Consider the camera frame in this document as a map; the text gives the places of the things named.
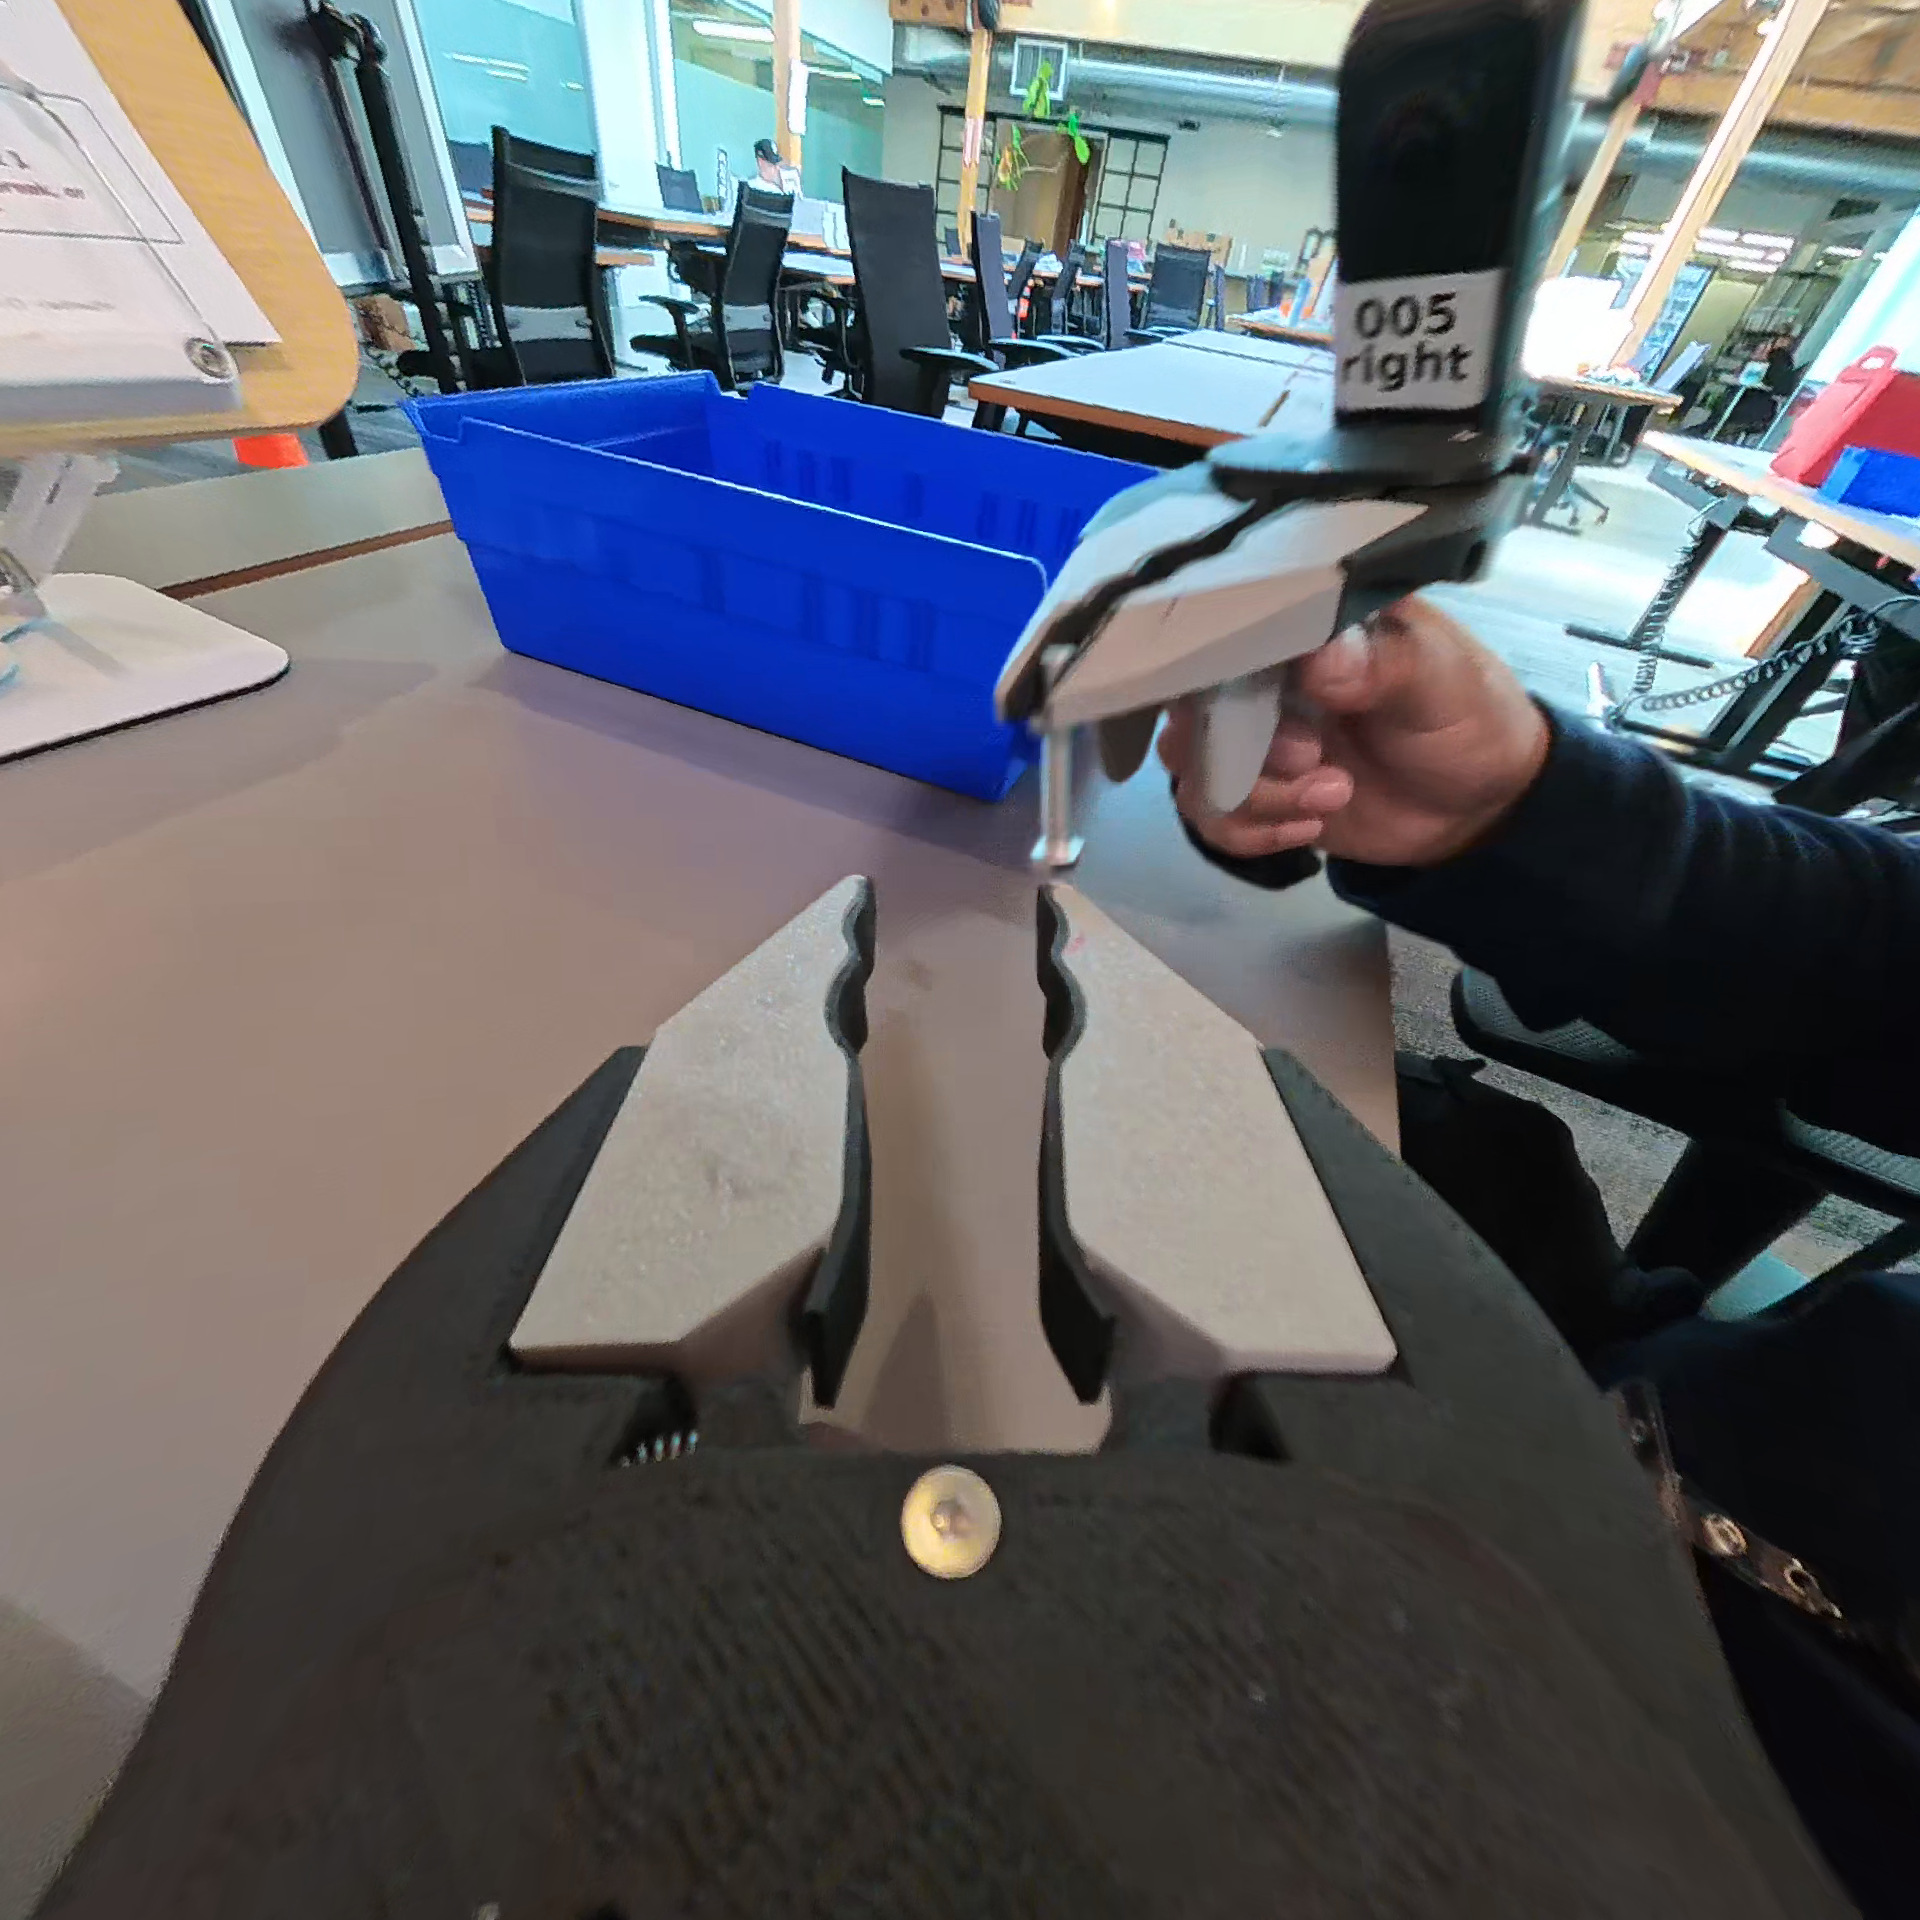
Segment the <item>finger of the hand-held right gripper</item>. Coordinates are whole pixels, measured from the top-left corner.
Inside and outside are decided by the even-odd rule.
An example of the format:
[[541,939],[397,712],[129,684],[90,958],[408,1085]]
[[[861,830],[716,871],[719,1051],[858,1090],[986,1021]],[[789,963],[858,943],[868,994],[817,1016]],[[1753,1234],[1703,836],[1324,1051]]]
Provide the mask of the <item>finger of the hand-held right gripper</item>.
[[1030,724],[1048,641],[1074,648],[1048,702],[1057,728],[1167,708],[1300,660],[1361,620],[1350,564],[1426,516],[1417,498],[1300,498],[1256,516],[1278,524],[1278,577],[1265,587],[1190,597],[1167,614],[1048,614],[1045,591],[999,667],[995,714]]
[[1211,591],[1265,587],[1278,577],[1278,524],[1181,468],[1105,505],[1048,591],[1048,614],[1167,614]]

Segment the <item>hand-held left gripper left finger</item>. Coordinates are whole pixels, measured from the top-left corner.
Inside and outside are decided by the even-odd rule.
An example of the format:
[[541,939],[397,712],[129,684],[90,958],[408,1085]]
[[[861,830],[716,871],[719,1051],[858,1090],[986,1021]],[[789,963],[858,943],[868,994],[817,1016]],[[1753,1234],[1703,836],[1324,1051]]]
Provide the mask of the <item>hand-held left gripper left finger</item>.
[[653,1035],[511,1334],[524,1366],[839,1405],[872,1300],[872,967],[877,882],[844,876]]

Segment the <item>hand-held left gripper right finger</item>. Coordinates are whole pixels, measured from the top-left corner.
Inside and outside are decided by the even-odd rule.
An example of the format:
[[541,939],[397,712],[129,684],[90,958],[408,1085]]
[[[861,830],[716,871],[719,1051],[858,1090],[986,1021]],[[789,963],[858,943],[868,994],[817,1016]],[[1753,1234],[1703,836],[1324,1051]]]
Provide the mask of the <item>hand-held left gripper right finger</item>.
[[1397,1364],[1261,1042],[1067,882],[1036,893],[1040,1327],[1083,1405]]

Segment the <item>silver metal bolt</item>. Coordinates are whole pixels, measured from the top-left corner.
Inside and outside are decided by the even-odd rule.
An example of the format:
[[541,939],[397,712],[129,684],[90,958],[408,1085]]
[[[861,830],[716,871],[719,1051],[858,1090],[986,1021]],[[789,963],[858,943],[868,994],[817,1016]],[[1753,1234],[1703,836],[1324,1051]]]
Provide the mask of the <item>silver metal bolt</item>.
[[1083,833],[1074,826],[1074,731],[1048,717],[1053,693],[1067,671],[1074,648],[1067,641],[1048,641],[1036,657],[1036,708],[1030,712],[1030,734],[1040,743],[1040,836],[1035,865],[1048,876],[1063,876],[1083,858]]

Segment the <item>blue plastic bin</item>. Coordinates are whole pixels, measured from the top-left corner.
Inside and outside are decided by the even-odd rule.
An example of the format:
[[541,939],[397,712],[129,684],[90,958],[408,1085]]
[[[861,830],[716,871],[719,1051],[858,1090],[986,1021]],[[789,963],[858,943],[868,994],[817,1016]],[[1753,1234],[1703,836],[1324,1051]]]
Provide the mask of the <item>blue plastic bin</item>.
[[501,646],[1003,802],[995,682],[1147,468],[711,374],[404,405]]

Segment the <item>person's right hand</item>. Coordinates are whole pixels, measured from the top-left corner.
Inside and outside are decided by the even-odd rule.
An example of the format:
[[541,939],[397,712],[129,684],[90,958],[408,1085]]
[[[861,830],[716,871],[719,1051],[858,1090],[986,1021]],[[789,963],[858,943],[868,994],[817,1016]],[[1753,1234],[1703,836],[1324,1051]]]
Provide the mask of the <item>person's right hand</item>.
[[1282,717],[1236,810],[1199,792],[1199,714],[1161,731],[1170,802],[1223,858],[1295,850],[1366,867],[1434,867],[1483,843],[1538,783],[1549,714],[1467,626],[1426,597],[1288,665]]

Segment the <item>wooden top office desk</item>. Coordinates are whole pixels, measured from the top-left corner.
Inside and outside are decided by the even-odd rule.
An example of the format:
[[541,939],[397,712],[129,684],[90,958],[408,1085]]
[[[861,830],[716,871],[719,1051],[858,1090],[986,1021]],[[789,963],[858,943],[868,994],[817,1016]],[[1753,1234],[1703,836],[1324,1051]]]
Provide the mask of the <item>wooden top office desk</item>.
[[[1846,665],[1878,638],[1917,641],[1917,520],[1842,506],[1769,474],[1767,454],[1653,436],[1653,486],[1695,520],[1624,648],[1636,682],[1613,724],[1688,767],[1763,789],[1812,772],[1791,728],[1835,717]],[[1666,626],[1727,541],[1781,569],[1781,603],[1736,626],[1713,657],[1681,657]]]
[[1186,332],[1170,341],[1074,353],[1022,374],[978,374],[968,395],[1062,440],[1133,440],[1213,451],[1270,426],[1333,418],[1333,351],[1247,332]]

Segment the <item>group of black office chairs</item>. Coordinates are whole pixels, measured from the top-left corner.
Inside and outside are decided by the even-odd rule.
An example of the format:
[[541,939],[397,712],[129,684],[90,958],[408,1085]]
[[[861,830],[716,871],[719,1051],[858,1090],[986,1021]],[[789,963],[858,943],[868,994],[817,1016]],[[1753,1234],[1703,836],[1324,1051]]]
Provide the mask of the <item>group of black office chairs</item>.
[[[637,353],[678,374],[716,374],[726,392],[785,377],[793,341],[826,374],[844,374],[853,401],[936,418],[961,379],[1005,379],[1030,370],[1078,364],[1099,353],[1211,337],[1208,299],[1224,273],[1199,249],[1165,249],[1147,273],[1147,324],[1133,324],[1129,246],[1114,241],[1099,276],[1105,327],[1099,337],[1018,335],[1018,291],[1003,267],[999,225],[972,227],[977,351],[948,327],[948,273],[935,246],[925,185],[844,173],[853,282],[835,282],[826,254],[793,254],[804,200],[761,182],[733,193],[733,212],[708,231],[684,207],[644,227],[684,267],[681,298],[644,298],[667,335],[637,335]],[[518,379],[568,379],[575,364],[612,374],[612,298],[602,298],[602,207],[575,159],[492,132],[488,291]]]

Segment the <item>green hanging plant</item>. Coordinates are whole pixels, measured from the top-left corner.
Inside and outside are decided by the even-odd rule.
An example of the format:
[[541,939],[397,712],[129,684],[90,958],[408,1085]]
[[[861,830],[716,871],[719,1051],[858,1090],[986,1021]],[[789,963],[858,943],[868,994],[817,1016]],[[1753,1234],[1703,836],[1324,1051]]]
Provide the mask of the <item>green hanging plant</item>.
[[1022,114],[999,132],[995,189],[1018,193],[1030,173],[1094,166],[1078,108],[1067,106],[1067,56],[1040,56],[1018,84]]

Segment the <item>red plastic bin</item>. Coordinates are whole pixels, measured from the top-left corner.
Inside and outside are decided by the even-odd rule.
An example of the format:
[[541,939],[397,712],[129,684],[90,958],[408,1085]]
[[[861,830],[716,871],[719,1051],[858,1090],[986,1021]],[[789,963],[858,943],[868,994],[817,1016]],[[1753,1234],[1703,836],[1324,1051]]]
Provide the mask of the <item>red plastic bin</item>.
[[1872,432],[1878,432],[1878,417],[1892,424],[1909,410],[1913,395],[1906,379],[1896,347],[1858,353],[1793,417],[1791,440],[1769,454],[1769,474],[1798,488],[1817,488],[1846,445],[1883,445]]

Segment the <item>person's dark clothing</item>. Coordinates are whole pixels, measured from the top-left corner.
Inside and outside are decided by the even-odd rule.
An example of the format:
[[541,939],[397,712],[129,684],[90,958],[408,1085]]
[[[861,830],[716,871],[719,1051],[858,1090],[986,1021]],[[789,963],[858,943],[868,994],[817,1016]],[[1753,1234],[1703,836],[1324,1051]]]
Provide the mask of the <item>person's dark clothing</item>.
[[1705,1508],[1798,1557],[1867,1644],[1708,1570],[1744,1708],[1862,1918],[1917,1918],[1917,1274],[1744,1323],[1624,1261],[1570,1128],[1470,1059],[1397,1051],[1402,1162],[1534,1295],[1599,1386],[1653,1386]]

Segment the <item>wooden board document stand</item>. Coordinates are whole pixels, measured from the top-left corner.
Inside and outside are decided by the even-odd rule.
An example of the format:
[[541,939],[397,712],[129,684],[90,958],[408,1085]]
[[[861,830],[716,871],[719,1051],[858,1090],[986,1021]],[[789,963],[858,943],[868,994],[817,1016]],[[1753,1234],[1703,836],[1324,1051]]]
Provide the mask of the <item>wooden board document stand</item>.
[[216,614],[66,573],[114,454],[168,443],[291,436],[340,417],[358,379],[351,308],[277,185],[216,57],[181,6],[59,6],[157,166],[204,225],[277,347],[240,347],[236,418],[29,426],[4,440],[4,762],[143,728],[277,684],[285,648]]

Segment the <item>black tripod stand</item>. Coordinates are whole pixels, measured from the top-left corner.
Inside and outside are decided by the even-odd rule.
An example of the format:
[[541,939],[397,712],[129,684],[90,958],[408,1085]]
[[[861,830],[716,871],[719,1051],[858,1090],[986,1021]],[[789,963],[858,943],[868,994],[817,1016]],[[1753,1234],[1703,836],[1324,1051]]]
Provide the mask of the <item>black tripod stand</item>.
[[399,139],[390,44],[369,16],[345,13],[344,6],[304,6],[304,21],[327,70],[351,70],[358,89],[358,114],[369,132],[369,154],[379,176],[379,198],[390,203],[390,227],[422,324],[417,374],[425,370],[443,395],[457,395],[465,388],[460,356],[445,324],[440,268],[431,260],[422,231],[422,203]]

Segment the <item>grey panel on stand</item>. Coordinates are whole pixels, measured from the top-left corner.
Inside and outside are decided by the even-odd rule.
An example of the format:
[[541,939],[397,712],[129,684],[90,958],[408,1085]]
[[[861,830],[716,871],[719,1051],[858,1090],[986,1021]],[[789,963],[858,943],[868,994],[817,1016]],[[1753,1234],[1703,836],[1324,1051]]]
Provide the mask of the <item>grey panel on stand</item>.
[[[417,6],[344,6],[377,24],[440,282],[478,276]],[[351,70],[327,70],[304,6],[185,6],[277,185],[345,298],[408,291]]]

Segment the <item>printed instruction sheet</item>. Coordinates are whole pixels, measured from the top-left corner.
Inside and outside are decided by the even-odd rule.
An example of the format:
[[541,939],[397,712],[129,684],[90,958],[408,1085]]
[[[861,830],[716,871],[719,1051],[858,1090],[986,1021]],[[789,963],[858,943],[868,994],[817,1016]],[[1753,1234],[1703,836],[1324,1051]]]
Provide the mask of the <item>printed instruction sheet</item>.
[[236,418],[277,347],[59,6],[4,6],[4,440]]

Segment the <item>metal ventilation duct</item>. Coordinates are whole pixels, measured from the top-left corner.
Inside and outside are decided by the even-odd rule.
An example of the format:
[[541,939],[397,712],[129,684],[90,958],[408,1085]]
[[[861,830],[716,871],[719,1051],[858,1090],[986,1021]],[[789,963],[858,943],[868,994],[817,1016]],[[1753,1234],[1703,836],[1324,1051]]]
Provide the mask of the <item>metal ventilation duct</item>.
[[[993,106],[1022,106],[1025,38],[999,38],[993,56]],[[1270,65],[1270,61],[1204,61],[1161,57],[1141,49],[1036,38],[1040,61],[1063,80],[1053,106],[1114,108],[1155,120],[1223,114],[1236,125],[1333,127],[1338,80],[1330,70]],[[968,89],[972,56],[961,36],[899,33],[895,74],[929,80],[961,97]]]

